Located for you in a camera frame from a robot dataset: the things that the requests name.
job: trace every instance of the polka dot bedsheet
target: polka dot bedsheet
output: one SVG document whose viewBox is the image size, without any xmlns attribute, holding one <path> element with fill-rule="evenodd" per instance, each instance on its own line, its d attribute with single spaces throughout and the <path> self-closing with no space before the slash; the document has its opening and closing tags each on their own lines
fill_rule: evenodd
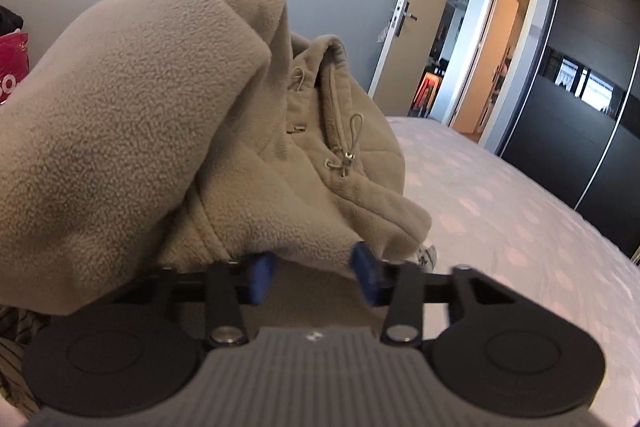
<svg viewBox="0 0 640 427">
<path fill-rule="evenodd" d="M 433 218 L 436 272 L 468 264 L 589 331 L 607 372 L 592 410 L 611 427 L 640 419 L 640 269 L 524 174 L 442 124 L 389 118 L 405 195 Z M 425 306 L 425 334 L 446 327 Z"/>
</svg>

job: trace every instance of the black circular disc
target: black circular disc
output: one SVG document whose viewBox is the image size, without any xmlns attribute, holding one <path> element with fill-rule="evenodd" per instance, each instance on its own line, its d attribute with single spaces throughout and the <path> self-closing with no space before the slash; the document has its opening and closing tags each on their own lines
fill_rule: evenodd
<svg viewBox="0 0 640 427">
<path fill-rule="evenodd" d="M 120 416 L 174 395 L 192 377 L 198 345 L 178 326 L 137 305 L 96 305 L 33 339 L 22 362 L 44 405 L 66 413 Z"/>
<path fill-rule="evenodd" d="M 600 346 L 543 309 L 486 306 L 431 346 L 441 382 L 482 409 L 520 418 L 589 405 L 604 377 Z"/>
</svg>

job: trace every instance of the striped fabric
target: striped fabric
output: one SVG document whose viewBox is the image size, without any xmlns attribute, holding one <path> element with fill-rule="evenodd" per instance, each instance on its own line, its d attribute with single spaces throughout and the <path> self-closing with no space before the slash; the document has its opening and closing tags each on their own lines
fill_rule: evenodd
<svg viewBox="0 0 640 427">
<path fill-rule="evenodd" d="M 0 306 L 0 395 L 27 418 L 38 406 L 22 377 L 22 353 L 49 317 L 28 310 Z"/>
</svg>

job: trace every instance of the white door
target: white door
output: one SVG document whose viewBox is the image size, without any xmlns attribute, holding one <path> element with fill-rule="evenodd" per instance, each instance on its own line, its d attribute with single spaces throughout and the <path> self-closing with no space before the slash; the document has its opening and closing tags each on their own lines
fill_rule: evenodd
<svg viewBox="0 0 640 427">
<path fill-rule="evenodd" d="M 406 116 L 447 0 L 398 0 L 369 96 L 387 116 Z"/>
<path fill-rule="evenodd" d="M 494 87 L 495 73 L 502 65 L 518 6 L 518 0 L 495 0 L 478 58 L 451 125 L 458 132 L 474 133 L 482 119 L 482 110 Z"/>
</svg>

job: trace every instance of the black bag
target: black bag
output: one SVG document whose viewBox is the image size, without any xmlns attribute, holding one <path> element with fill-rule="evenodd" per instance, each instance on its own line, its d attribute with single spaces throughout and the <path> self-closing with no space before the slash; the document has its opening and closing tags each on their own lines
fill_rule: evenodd
<svg viewBox="0 0 640 427">
<path fill-rule="evenodd" d="M 0 37 L 7 35 L 7 33 L 13 33 L 18 28 L 22 29 L 24 21 L 22 17 L 16 15 L 11 10 L 0 6 Z"/>
</svg>

